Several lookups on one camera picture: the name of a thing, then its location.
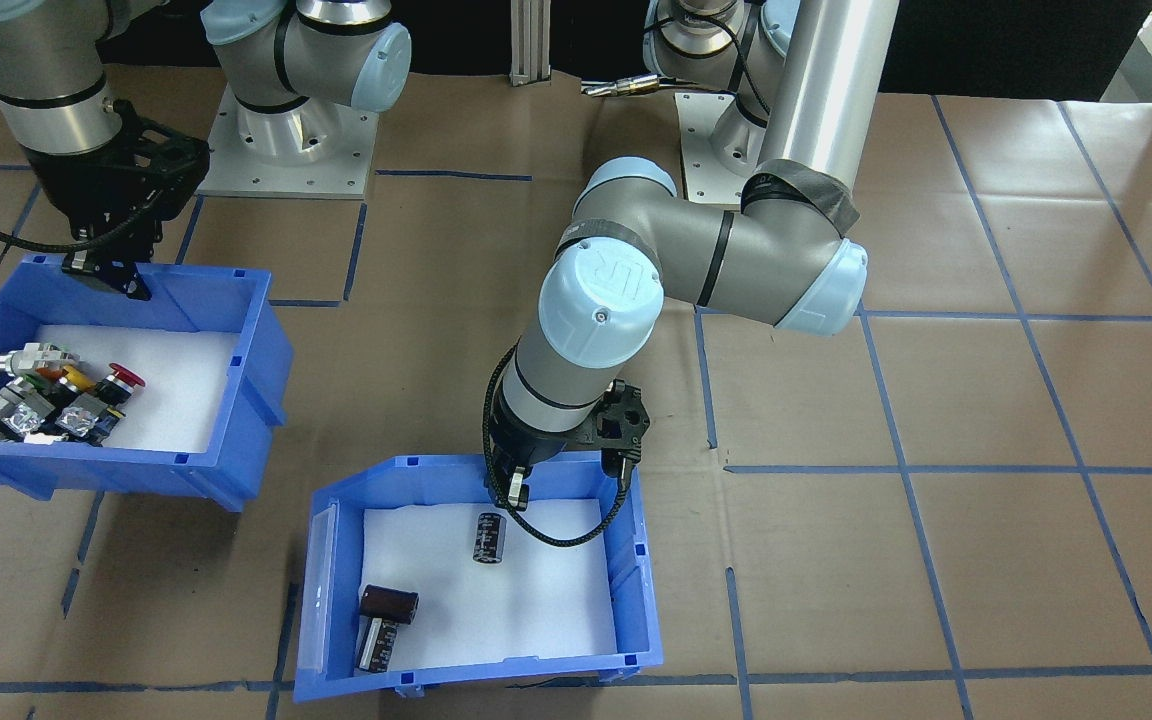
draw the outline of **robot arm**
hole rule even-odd
[[[147,300],[136,262],[207,172],[205,142],[115,100],[96,44],[159,0],[0,0],[0,111],[76,249],[65,272]],[[37,243],[18,243],[37,249]]]
[[[849,323],[867,276],[863,247],[846,237],[859,218],[851,187],[896,6],[803,1],[738,213],[679,199],[668,173],[641,158],[590,179],[538,314],[493,382],[498,505],[525,505],[531,465],[567,442],[602,447],[604,470],[627,478],[649,417],[616,374],[649,340],[664,296],[820,336]]]

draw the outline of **electrical component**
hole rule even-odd
[[[499,511],[479,515],[479,529],[473,538],[473,561],[497,564],[505,554],[505,516]]]
[[[409,626],[416,619],[420,594],[396,591],[380,585],[366,585],[358,598],[358,670],[384,673],[397,641],[397,626]]]
[[[13,378],[46,378],[55,381],[65,366],[78,363],[78,355],[51,342],[26,342],[20,350],[0,355],[0,373]]]

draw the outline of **black band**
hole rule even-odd
[[[278,28],[274,31],[274,73],[278,73],[278,82],[283,83],[283,89],[288,92],[296,92],[291,86],[291,79],[287,77],[287,26],[291,24],[291,18],[296,17],[296,5],[288,3],[283,8],[283,14],[279,15]]]
[[[727,92],[732,94],[740,94],[740,82],[745,77],[745,70],[749,69],[749,50],[750,46],[755,45],[755,28],[758,26],[758,20],[755,17],[753,13],[745,15],[745,32],[740,38],[740,53],[736,55],[735,65],[732,66],[732,78],[727,81]],[[742,67],[740,61],[741,56],[745,59],[745,67]]]
[[[237,97],[234,100],[238,100],[238,105],[243,108],[250,109],[252,113],[260,113],[263,115],[275,115],[279,113],[287,113],[288,109],[297,109],[301,105],[305,105],[310,99],[305,96],[296,97],[294,100],[288,100],[282,105],[252,105],[251,103],[243,103]]]
[[[301,15],[301,24],[303,26],[312,29],[314,32],[321,32],[323,35],[342,35],[342,36],[355,36],[355,35],[367,35],[372,32],[380,32],[385,28],[389,26],[389,23],[394,22],[389,15],[379,20],[371,20],[366,23],[349,24],[349,26],[339,26],[334,23],[325,23],[323,20],[308,18],[305,15]]]
[[[522,382],[522,387],[524,387],[526,392],[530,392],[532,397],[536,397],[536,400],[544,402],[545,406],[556,407],[558,410],[584,410],[586,409],[586,407],[593,406],[594,402],[598,402],[598,397],[594,397],[594,400],[590,400],[584,406],[564,406],[562,404],[562,402],[554,402],[553,400],[550,400],[548,397],[540,395],[539,392],[536,392],[535,387],[531,387],[531,382],[528,382],[526,378],[522,377],[522,367],[518,366],[517,357],[513,359],[513,373],[518,376],[518,381]]]
[[[705,275],[705,286],[700,288],[700,297],[696,300],[696,305],[708,306],[708,297],[714,293],[714,283],[718,282],[718,272],[723,268],[723,257],[727,255],[727,240],[732,236],[732,220],[736,219],[736,213],[723,210],[723,222],[718,227],[718,242],[714,243],[714,256],[708,259],[708,274]]]
[[[736,111],[738,111],[741,118],[749,120],[750,123],[753,123],[755,126],[758,126],[763,129],[767,129],[767,120],[758,118],[758,115],[750,113],[749,108],[746,108],[745,106],[745,103],[741,100],[740,94],[736,96]]]
[[[0,100],[8,105],[15,106],[15,108],[29,108],[29,109],[52,109],[52,108],[68,108],[70,105],[77,105],[83,100],[91,100],[92,97],[100,94],[105,90],[105,73],[101,73],[99,79],[97,79],[96,85],[88,88],[88,90],[82,90],[76,92],[76,94],[68,94],[65,97],[52,97],[51,100],[26,100],[23,97],[9,97],[8,94],[0,94]]]

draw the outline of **metal pole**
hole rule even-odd
[[[513,65],[509,85],[550,78],[550,0],[511,0]]]
[[[851,187],[899,0],[803,0],[758,161],[786,159]]]

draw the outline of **black capacitor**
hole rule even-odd
[[[499,511],[479,515],[479,530],[473,538],[473,561],[497,564],[505,552],[505,516]]]
[[[362,589],[362,598],[358,600],[358,614],[409,626],[416,616],[416,602],[419,600],[419,593],[366,585]]]

